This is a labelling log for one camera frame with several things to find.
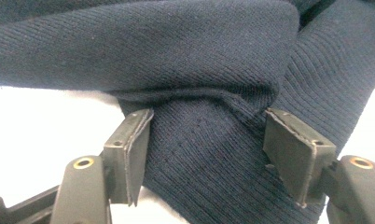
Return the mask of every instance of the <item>metal rivet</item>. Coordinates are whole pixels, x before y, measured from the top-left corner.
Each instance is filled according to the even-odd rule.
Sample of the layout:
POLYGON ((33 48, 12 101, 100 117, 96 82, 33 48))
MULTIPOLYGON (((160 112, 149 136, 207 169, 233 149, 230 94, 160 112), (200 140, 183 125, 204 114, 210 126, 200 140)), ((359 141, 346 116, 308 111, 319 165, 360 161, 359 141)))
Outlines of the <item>metal rivet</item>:
POLYGON ((86 169, 94 164, 94 160, 89 157, 81 158, 74 163, 74 168, 77 170, 86 169))
POLYGON ((353 165, 355 165, 359 168, 366 169, 366 170, 373 169, 373 167, 374 167, 373 163, 371 163, 371 161, 368 161, 368 160, 360 158, 360 157, 352 157, 350 159, 350 163, 352 163, 353 165))

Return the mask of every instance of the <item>dark navy knit fabric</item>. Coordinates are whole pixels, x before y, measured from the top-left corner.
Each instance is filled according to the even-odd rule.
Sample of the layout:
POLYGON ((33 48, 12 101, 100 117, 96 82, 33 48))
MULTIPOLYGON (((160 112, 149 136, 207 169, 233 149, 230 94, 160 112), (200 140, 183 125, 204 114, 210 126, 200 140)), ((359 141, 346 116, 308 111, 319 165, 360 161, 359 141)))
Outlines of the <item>dark navy knit fabric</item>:
POLYGON ((0 85, 153 107, 144 185, 187 221, 317 222, 323 205, 296 206, 265 167, 263 112, 289 111, 340 150, 375 87, 375 1, 11 2, 0 85))

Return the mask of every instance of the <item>clamp jaw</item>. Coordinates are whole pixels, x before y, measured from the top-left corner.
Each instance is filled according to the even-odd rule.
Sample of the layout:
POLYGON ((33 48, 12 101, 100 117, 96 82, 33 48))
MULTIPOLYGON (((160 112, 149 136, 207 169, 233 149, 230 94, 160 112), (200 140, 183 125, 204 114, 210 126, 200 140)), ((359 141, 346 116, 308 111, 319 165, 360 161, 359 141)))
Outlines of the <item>clamp jaw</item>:
POLYGON ((329 196, 330 224, 375 224, 375 162, 336 159, 336 146, 292 114, 269 108, 263 150, 300 207, 329 196))
POLYGON ((65 168, 60 186, 10 208, 0 197, 0 224, 109 224, 109 203, 137 205, 144 180, 153 110, 131 113, 106 141, 100 156, 65 168))

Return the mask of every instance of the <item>white surface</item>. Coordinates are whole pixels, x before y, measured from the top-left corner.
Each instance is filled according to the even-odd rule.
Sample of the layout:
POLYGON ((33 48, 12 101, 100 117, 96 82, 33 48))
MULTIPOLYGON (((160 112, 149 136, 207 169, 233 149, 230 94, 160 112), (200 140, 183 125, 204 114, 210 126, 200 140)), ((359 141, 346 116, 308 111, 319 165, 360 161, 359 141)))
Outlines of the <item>white surface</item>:
MULTIPOLYGON (((0 87, 0 196, 6 205, 60 184, 65 165, 98 155, 122 120, 117 100, 100 92, 0 87)), ((375 92, 342 153, 375 161, 375 92)), ((113 205, 112 216, 114 223, 186 223, 147 189, 138 207, 113 205)))

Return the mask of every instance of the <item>twill knit texture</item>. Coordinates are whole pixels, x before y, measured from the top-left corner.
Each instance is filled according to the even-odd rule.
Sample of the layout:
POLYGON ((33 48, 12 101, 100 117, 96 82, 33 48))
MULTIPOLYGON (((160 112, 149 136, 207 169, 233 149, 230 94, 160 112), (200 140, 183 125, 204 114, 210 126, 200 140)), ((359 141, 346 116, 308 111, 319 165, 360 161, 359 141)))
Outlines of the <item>twill knit texture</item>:
POLYGON ((340 152, 375 87, 375 1, 337 0, 304 27, 316 0, 1 2, 0 85, 153 107, 144 185, 188 222, 317 222, 323 205, 296 206, 265 166, 264 110, 340 152))

